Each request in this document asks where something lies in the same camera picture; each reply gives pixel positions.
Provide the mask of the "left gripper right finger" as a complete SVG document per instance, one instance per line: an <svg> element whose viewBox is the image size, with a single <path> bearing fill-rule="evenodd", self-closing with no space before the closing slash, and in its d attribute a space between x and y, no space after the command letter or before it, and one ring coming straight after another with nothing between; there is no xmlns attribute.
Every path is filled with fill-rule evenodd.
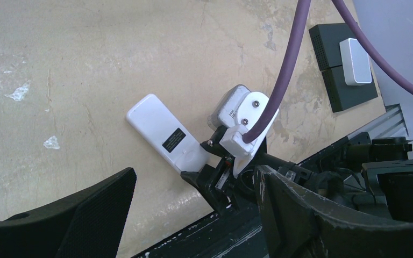
<svg viewBox="0 0 413 258"><path fill-rule="evenodd" d="M270 257L413 257L413 223L342 206L269 166L253 182Z"/></svg>

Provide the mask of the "white red remote control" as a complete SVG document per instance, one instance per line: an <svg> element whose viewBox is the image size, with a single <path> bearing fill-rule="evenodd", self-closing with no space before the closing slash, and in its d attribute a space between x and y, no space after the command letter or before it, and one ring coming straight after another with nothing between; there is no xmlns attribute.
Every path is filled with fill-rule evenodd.
<svg viewBox="0 0 413 258"><path fill-rule="evenodd" d="M198 172L207 164L209 153L156 95L145 96L125 118L178 173Z"/></svg>

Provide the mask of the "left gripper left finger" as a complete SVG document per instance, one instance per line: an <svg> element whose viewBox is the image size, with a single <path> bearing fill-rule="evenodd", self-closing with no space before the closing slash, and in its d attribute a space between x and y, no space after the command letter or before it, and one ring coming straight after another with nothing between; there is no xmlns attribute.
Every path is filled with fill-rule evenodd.
<svg viewBox="0 0 413 258"><path fill-rule="evenodd" d="M126 168L0 221L0 257L116 257L136 181Z"/></svg>

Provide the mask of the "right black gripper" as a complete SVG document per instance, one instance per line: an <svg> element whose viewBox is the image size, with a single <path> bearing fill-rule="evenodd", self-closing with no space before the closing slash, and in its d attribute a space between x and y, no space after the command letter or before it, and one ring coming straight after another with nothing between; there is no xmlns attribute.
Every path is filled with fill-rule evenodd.
<svg viewBox="0 0 413 258"><path fill-rule="evenodd" d="M252 184L256 162L253 160L235 177L233 165L235 158L220 144L220 138L226 132L225 126L215 130L209 140L200 144L203 150L220 158L215 167L205 164L198 172L182 171L181 178L202 195L206 202L220 215L228 208L243 210L256 205L255 189Z"/></svg>

